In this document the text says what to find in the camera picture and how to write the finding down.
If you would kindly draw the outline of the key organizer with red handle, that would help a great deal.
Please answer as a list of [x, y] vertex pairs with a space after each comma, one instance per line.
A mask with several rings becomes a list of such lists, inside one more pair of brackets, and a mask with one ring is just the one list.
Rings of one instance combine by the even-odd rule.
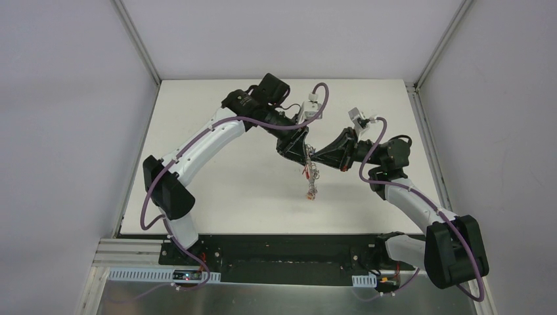
[[314, 147], [308, 144], [305, 145], [305, 167], [302, 173], [305, 175], [308, 181], [308, 191], [306, 193], [306, 198], [308, 200], [315, 200], [318, 192], [316, 180], [320, 177], [319, 170], [317, 169], [317, 164], [311, 160], [311, 156], [314, 152]]

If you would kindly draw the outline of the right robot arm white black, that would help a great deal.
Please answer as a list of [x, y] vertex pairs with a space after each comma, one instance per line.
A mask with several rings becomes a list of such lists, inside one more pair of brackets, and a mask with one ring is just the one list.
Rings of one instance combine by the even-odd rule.
[[402, 232], [382, 236], [379, 247], [372, 252], [376, 266], [388, 269], [398, 261], [426, 272], [440, 289], [476, 281], [478, 294], [471, 298], [483, 300], [483, 277], [489, 273], [481, 230], [470, 215], [456, 215], [438, 205], [412, 182], [404, 172], [409, 166], [412, 140], [406, 135], [387, 141], [359, 140], [347, 128], [331, 144], [311, 153], [312, 161], [347, 171], [359, 164], [359, 177], [379, 197], [402, 211], [424, 235], [414, 239]]

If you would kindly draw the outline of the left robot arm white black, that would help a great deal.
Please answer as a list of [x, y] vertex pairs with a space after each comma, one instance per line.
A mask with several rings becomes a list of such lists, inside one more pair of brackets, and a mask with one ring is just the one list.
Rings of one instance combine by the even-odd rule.
[[154, 221], [164, 223], [170, 240], [177, 245], [175, 256], [184, 265], [193, 265], [200, 257], [196, 245], [199, 233], [190, 213], [196, 199], [188, 190], [189, 184], [207, 162], [252, 127], [271, 133], [279, 148], [302, 138], [308, 130], [307, 120], [286, 117], [278, 110], [290, 91], [287, 83], [267, 73], [258, 84], [231, 91], [210, 120], [174, 151], [143, 161], [146, 197], [140, 226], [143, 230], [152, 227], [145, 215], [148, 204], [153, 203], [160, 210]]

